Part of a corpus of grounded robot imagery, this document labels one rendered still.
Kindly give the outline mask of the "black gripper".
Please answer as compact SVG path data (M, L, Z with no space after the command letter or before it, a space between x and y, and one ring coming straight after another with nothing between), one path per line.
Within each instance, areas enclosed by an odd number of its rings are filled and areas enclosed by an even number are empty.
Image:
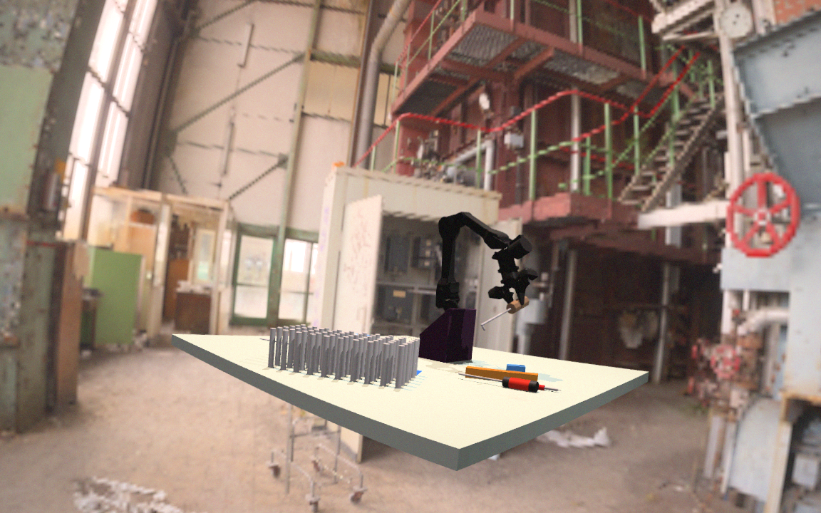
M515 265L514 261L500 265L500 269L498 269L497 272L501 274L502 281L500 282L504 284L504 286L494 286L488 291L489 297L493 299L504 298L506 304L510 304L514 301L512 297L514 296L514 292L510 292L510 288L514 287L520 304L524 305L525 289L527 289L527 286L530 284L527 279L529 277L530 280L534 280L538 275L537 270L528 269L528 267L525 267L521 272L517 272L518 269L519 267Z

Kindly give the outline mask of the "red-handled screwdriver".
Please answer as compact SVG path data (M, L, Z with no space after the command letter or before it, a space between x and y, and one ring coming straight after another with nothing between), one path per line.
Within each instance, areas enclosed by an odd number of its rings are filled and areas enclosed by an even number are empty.
M504 379L502 379L502 380L499 380L499 379L496 380L496 379L492 379L492 378L479 377L479 376L470 375L470 374L466 374L466 373L464 373L464 374L459 373L458 375L465 375L465 376L469 376L469 377L472 377L472 378L482 378L482 379L485 379L485 380L491 380L492 382L502 382L502 386L504 386L506 388L515 388L515 389L519 389L519 390L527 390L527 392L537 392L538 387L539 387L539 383L534 382L533 380L524 380L524 379L520 379L520 378L516 379L516 378L507 377L507 376L505 376Z

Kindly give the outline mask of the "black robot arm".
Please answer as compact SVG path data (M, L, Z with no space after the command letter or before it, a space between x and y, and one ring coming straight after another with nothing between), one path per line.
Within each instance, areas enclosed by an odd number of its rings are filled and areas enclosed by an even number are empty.
M479 234L489 248L502 248L492 256L492 259L497 260L499 267L506 262L515 262L514 259L521 259L533 250L531 242L524 236L512 239L504 232L483 224L470 213L460 212L450 217L442 217L438 223L439 233L443 238L442 277L437 283L436 306L438 309L444 308L444 311L449 308L460 308L460 283L454 279L454 254L455 240L459 236L460 228L465 225Z

